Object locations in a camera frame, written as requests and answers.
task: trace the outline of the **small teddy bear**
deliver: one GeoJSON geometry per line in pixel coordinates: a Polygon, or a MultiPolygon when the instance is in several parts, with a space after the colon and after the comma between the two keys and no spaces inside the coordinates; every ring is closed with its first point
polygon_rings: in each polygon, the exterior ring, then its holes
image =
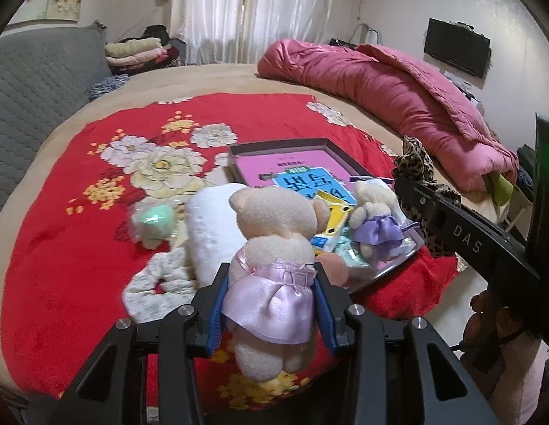
{"type": "Polygon", "coordinates": [[[326,229],[329,207],[287,188],[243,188],[229,204],[247,242],[229,268],[222,312],[241,373],[257,382],[296,373],[316,351],[310,240],[326,229]]]}
{"type": "Polygon", "coordinates": [[[388,187],[366,181],[355,184],[358,207],[349,218],[353,241],[366,261],[386,260],[400,246],[403,230],[392,214],[398,201],[388,187]]]}

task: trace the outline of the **television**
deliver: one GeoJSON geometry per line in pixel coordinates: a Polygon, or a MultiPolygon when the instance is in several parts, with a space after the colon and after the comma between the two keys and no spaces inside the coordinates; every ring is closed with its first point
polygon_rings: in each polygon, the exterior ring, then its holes
{"type": "Polygon", "coordinates": [[[457,24],[430,19],[424,52],[434,59],[484,78],[489,66],[489,38],[457,24]]]}

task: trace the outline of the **pink comforter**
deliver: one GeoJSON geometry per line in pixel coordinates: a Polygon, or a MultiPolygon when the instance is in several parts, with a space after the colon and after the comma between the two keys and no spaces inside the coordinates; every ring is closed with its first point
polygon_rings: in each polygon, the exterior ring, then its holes
{"type": "Polygon", "coordinates": [[[461,191],[485,191],[496,171],[516,181],[518,159],[491,138],[479,111],[429,64],[377,45],[357,51],[292,39],[271,45],[262,78],[286,80],[347,98],[400,135],[417,137],[461,191]]]}

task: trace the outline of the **lavender skirt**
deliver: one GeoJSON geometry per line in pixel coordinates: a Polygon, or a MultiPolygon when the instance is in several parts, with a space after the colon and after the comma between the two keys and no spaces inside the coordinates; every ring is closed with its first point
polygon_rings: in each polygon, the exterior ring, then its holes
{"type": "Polygon", "coordinates": [[[306,343],[312,335],[312,285],[316,271],[310,266],[277,260],[237,280],[227,291],[222,313],[229,329],[239,325],[266,342],[306,343]]]}
{"type": "Polygon", "coordinates": [[[378,256],[398,248],[404,239],[400,225],[391,214],[383,214],[367,219],[353,233],[353,241],[375,246],[378,256]]]}

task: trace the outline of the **white curtain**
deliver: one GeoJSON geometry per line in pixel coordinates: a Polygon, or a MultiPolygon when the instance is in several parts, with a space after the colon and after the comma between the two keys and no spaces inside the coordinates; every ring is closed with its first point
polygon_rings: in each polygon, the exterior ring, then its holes
{"type": "Polygon", "coordinates": [[[282,38],[322,42],[332,0],[172,0],[189,63],[257,62],[282,38]]]}
{"type": "Polygon", "coordinates": [[[187,63],[238,62],[243,0],[172,0],[170,33],[187,44],[187,63]]]}
{"type": "Polygon", "coordinates": [[[332,0],[245,0],[240,61],[257,62],[282,38],[321,43],[332,0]]]}

